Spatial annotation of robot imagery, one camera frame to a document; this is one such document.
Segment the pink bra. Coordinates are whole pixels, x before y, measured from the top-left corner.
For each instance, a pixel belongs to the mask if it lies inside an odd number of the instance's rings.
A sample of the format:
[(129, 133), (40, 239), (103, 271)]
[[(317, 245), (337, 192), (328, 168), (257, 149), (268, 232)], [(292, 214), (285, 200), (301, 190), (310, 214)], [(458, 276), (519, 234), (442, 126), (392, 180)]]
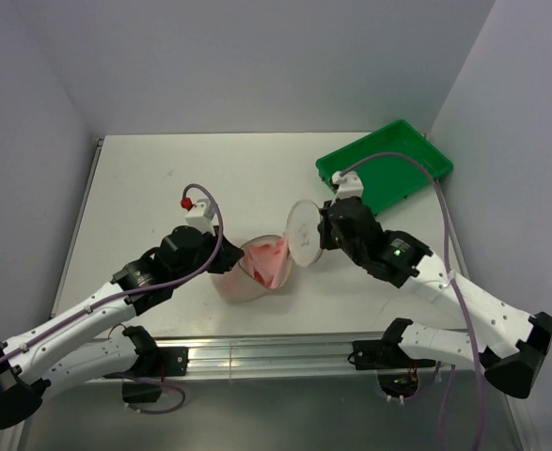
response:
[(269, 289), (280, 288), (288, 266), (288, 239), (285, 237), (250, 243), (244, 249), (242, 268)]

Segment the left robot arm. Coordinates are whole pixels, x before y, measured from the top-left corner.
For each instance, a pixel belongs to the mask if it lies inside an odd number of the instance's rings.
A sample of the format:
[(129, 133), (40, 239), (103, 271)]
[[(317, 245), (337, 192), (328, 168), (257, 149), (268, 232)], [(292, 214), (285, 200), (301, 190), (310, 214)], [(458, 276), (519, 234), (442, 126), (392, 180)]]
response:
[[(230, 272), (244, 252), (220, 228), (176, 227), (161, 243), (127, 263), (99, 290), (33, 330), (0, 339), (0, 430), (18, 425), (44, 399), (104, 376), (159, 376), (163, 357), (154, 338), (129, 320), (169, 300), (205, 272)], [(124, 324), (120, 335), (93, 344)]]

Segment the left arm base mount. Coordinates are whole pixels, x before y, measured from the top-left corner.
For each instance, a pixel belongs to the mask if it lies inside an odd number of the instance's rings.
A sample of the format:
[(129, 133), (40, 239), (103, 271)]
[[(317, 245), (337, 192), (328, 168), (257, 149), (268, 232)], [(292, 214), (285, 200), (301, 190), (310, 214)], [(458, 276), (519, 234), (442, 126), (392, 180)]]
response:
[(164, 384), (168, 378), (186, 375), (188, 361), (189, 349), (187, 347), (160, 347), (156, 359), (149, 368), (136, 369), (131, 372), (134, 378), (150, 379), (158, 381), (158, 383), (151, 384), (128, 379), (121, 385), (122, 400), (134, 405), (157, 402), (161, 395), (167, 394)]

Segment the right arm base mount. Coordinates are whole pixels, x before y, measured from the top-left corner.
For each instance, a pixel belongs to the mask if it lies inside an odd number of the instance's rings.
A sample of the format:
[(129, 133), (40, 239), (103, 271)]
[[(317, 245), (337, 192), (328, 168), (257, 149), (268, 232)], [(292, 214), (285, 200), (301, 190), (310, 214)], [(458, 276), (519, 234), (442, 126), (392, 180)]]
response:
[(379, 388), (391, 397), (410, 397), (418, 390), (417, 364), (402, 351), (382, 340), (358, 340), (347, 362), (355, 370), (404, 369), (401, 375), (378, 377)]

